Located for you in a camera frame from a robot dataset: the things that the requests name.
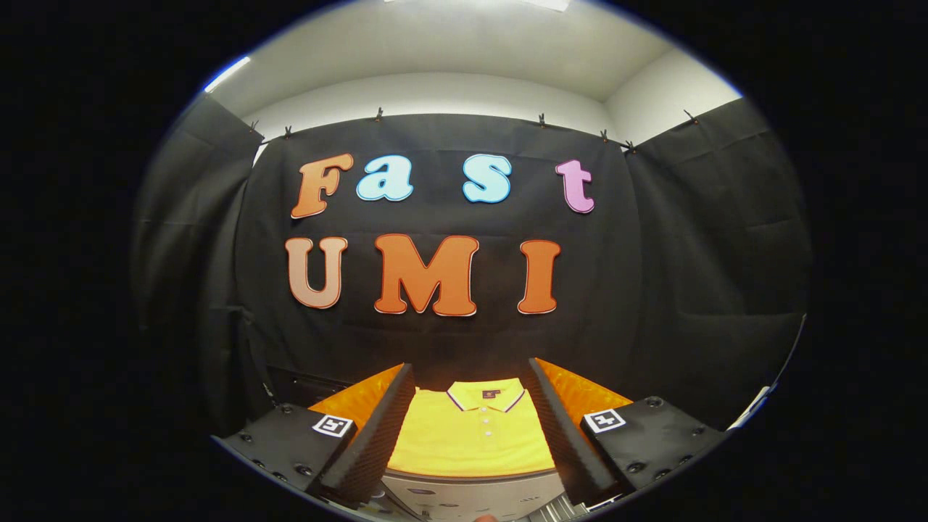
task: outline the black fabric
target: black fabric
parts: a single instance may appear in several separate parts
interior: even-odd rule
[[[697,120],[626,154],[641,322],[615,390],[726,429],[793,346],[811,245],[796,174],[764,118],[738,99]]]
[[[337,191],[323,196],[324,212],[290,217],[300,168],[350,153],[354,166]],[[511,191],[498,203],[469,202],[462,164],[473,154],[505,156]],[[388,154],[412,162],[414,189],[403,201],[361,200],[355,193],[367,162]],[[579,160],[591,173],[586,195],[596,206],[578,214],[564,200],[555,166]],[[634,341],[640,294],[639,226],[625,160],[614,143],[573,130],[487,116],[421,114],[320,126],[268,144],[249,179],[238,223],[236,278],[243,306],[273,337],[272,366],[348,382],[383,368],[411,363],[417,384],[447,389],[454,381],[517,376],[525,359],[540,357],[608,387],[621,389],[616,367]],[[382,258],[374,241],[408,234],[428,263],[449,235],[480,242],[472,258],[467,318],[401,315],[374,309],[380,298]],[[342,294],[328,309],[313,309],[290,293],[286,240],[318,243],[344,237]],[[525,316],[527,240],[554,241],[553,312]],[[309,254],[308,279],[324,284],[323,255]]]
[[[148,166],[133,216],[131,282],[146,356],[139,370],[164,381],[161,404],[198,418],[205,408],[220,435],[247,416],[242,366],[250,359],[237,349],[238,312],[228,305],[238,208],[262,139],[213,99],[196,98]]]

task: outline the ceiling light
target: ceiling light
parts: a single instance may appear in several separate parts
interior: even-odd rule
[[[235,63],[235,65],[233,65],[232,67],[229,67],[228,69],[226,69],[225,71],[223,71],[223,73],[220,74],[219,76],[216,76],[216,79],[213,80],[212,82],[210,82],[209,85],[206,85],[206,88],[203,89],[203,90],[206,91],[206,92],[208,92],[208,93],[213,92],[213,90],[216,88],[217,85],[221,84],[226,78],[228,78],[229,76],[231,76],[233,72],[238,71],[239,69],[241,69],[241,67],[242,67],[243,65],[245,65],[246,63],[248,63],[248,62],[250,62],[250,61],[251,61],[251,59],[248,58],[248,57],[245,57],[245,58],[243,58],[243,59],[240,59],[239,61],[237,61],[237,62]]]

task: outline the shirt collar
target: shirt collar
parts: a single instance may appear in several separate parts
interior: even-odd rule
[[[480,383],[458,382],[452,384],[446,393],[461,411],[476,410],[483,406],[505,413],[512,410],[522,399],[525,389],[522,387],[522,382],[516,378]]]

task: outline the yellow polo shirt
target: yellow polo shirt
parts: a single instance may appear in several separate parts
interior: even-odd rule
[[[387,467],[427,476],[506,476],[554,468],[519,379],[454,383],[416,395]]]

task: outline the letter m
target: letter m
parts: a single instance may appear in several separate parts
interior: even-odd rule
[[[374,244],[383,254],[383,283],[380,299],[374,303],[380,313],[406,311],[400,286],[406,289],[406,296],[418,313],[425,311],[439,287],[438,301],[432,307],[436,314],[465,317],[477,312],[477,305],[470,300],[470,261],[480,248],[477,240],[448,236],[428,266],[422,263],[416,245],[406,234],[386,234]]]

